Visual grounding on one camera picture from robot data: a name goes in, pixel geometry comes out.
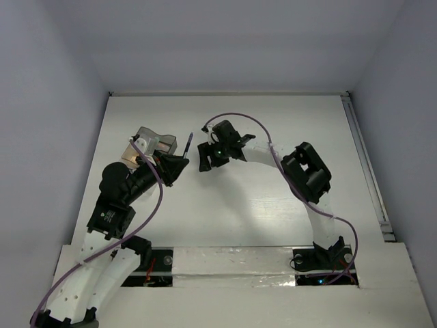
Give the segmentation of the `orange pastel marker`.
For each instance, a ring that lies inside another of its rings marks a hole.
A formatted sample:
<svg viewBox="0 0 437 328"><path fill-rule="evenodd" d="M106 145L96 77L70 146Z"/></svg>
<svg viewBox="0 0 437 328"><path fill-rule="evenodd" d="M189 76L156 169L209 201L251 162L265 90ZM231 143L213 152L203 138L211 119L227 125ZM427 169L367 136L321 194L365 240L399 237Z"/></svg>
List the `orange pastel marker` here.
<svg viewBox="0 0 437 328"><path fill-rule="evenodd" d="M160 150L165 151L165 152L169 152L171 149L171 146L169 146L165 143L161 143L161 142L158 144L158 147Z"/></svg>

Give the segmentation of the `purple ink pen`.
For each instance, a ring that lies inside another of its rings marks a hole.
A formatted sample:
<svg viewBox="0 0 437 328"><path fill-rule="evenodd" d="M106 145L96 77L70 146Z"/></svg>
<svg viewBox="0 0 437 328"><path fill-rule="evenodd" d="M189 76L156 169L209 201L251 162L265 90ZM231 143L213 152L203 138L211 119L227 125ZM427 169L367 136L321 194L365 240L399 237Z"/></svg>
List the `purple ink pen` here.
<svg viewBox="0 0 437 328"><path fill-rule="evenodd" d="M194 132L190 132L188 139L187 139L187 142L186 142L186 145L185 145L185 148L184 148L184 152L183 152L184 158L187 158L187 156L188 156L188 151L189 151L190 146L192 144L193 136L194 136Z"/></svg>

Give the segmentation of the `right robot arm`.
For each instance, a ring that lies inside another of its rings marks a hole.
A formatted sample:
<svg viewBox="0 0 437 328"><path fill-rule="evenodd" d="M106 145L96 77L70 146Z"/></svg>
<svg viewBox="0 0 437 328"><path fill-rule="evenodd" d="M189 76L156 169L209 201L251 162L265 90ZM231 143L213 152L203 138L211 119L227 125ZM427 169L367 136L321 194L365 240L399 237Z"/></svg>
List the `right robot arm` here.
<svg viewBox="0 0 437 328"><path fill-rule="evenodd" d="M275 148L271 141L260 142L256 136L240 133L230 121L205 125L201 129L208 140L198 145L199 171L227 164L231 159L277 168L292 193L303 202L313 232L313 247L297 249L290 261L300 272L335 270L345 248L337 232L330 208L332 174L314 147L303 142L294 149Z"/></svg>

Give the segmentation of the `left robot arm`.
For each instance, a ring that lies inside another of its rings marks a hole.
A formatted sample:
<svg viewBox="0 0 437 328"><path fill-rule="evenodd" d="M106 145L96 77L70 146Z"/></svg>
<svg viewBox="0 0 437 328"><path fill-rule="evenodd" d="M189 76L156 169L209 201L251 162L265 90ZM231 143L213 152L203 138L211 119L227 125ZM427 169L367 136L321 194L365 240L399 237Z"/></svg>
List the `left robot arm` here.
<svg viewBox="0 0 437 328"><path fill-rule="evenodd" d="M136 214L131 205L154 187L170 187L189 160L159 150L152 158L137 156L140 165L134 171L121 161L104 168L76 263L51 288L56 297L41 301L31 327L98 327L126 278L153 263L151 242L126 233Z"/></svg>

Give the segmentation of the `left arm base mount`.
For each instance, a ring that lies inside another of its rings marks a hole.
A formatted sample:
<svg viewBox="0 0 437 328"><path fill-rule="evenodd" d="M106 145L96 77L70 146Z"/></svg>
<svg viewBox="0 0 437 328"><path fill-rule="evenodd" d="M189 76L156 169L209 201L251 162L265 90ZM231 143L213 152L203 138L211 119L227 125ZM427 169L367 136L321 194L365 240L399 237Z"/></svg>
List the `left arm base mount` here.
<svg viewBox="0 0 437 328"><path fill-rule="evenodd" d="M172 287L173 248L153 247L151 241L133 236L122 243L139 257L139 266L125 279L122 287Z"/></svg>

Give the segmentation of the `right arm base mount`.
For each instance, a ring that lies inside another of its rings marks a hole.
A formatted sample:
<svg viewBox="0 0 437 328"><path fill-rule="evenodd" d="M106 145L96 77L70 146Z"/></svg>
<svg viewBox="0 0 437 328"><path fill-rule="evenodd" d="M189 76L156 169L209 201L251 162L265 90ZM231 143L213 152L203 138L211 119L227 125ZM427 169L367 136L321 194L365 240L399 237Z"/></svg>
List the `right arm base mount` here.
<svg viewBox="0 0 437 328"><path fill-rule="evenodd" d="M341 274L352 259L352 249L346 246L342 236L337 242L323 249L313 244L313 247L293 250L289 266L295 270L297 286L349 285L358 286L355 266Z"/></svg>

